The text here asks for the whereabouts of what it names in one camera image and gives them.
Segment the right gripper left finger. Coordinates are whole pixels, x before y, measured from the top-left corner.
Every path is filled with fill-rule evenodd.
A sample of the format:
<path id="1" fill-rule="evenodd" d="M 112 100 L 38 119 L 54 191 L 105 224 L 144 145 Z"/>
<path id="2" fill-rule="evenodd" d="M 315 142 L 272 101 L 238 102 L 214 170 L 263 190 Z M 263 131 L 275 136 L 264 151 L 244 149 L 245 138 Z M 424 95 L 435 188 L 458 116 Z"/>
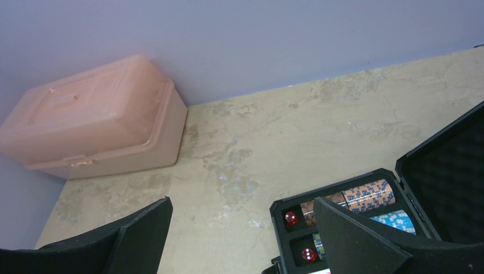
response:
<path id="1" fill-rule="evenodd" d="M 39 249 L 1 250 L 1 273 L 157 273 L 173 206 L 164 197 Z"/>

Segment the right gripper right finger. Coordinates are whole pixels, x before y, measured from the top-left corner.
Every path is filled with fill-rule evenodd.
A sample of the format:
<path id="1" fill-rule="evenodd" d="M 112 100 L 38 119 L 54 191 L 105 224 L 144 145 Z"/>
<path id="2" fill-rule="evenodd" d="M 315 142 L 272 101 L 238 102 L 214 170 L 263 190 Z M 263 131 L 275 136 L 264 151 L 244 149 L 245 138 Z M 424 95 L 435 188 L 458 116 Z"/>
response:
<path id="1" fill-rule="evenodd" d="M 413 235 L 325 198 L 313 209 L 331 273 L 483 273 L 483 243 Z"/>

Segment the red die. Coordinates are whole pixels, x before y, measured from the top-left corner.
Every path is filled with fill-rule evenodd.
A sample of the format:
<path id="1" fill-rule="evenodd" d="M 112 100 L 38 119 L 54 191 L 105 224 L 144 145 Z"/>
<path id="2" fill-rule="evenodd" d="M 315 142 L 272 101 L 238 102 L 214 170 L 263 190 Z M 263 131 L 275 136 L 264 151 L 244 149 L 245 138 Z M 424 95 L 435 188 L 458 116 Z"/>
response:
<path id="1" fill-rule="evenodd" d="M 299 218 L 294 211 L 287 211 L 284 215 L 284 220 L 290 227 L 299 223 Z"/>
<path id="2" fill-rule="evenodd" d="M 312 264 L 318 259 L 318 253 L 311 248 L 304 248 L 301 252 L 301 257 L 308 263 Z"/>

